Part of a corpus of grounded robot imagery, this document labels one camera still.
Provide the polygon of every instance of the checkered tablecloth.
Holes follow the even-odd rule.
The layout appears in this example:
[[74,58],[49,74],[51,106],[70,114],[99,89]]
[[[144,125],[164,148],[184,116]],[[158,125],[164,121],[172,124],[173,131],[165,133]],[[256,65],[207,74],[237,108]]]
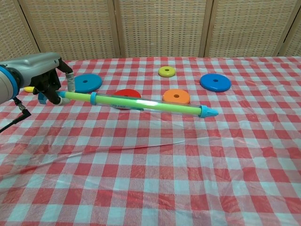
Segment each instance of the checkered tablecloth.
[[[213,118],[40,105],[0,134],[0,225],[242,226],[301,224],[301,57],[155,57],[71,61],[98,93],[161,100],[184,89]],[[158,76],[161,66],[176,76]],[[227,76],[214,93],[199,79]],[[66,81],[60,74],[62,90]],[[17,117],[0,105],[0,126]]]

